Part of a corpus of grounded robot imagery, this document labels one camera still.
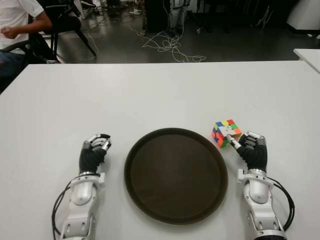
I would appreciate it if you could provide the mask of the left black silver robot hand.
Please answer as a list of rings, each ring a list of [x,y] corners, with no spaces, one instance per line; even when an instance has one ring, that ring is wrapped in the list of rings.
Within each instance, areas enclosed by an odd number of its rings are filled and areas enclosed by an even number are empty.
[[[83,142],[79,156],[79,173],[97,173],[98,167],[112,146],[111,136],[105,133],[94,134]]]

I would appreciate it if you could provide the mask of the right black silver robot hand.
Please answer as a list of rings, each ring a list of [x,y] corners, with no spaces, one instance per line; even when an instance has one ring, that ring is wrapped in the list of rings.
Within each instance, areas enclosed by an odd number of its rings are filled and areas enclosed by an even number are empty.
[[[231,134],[228,134],[226,139],[246,163],[248,170],[267,172],[268,151],[266,138],[263,135],[247,131],[239,140]]]

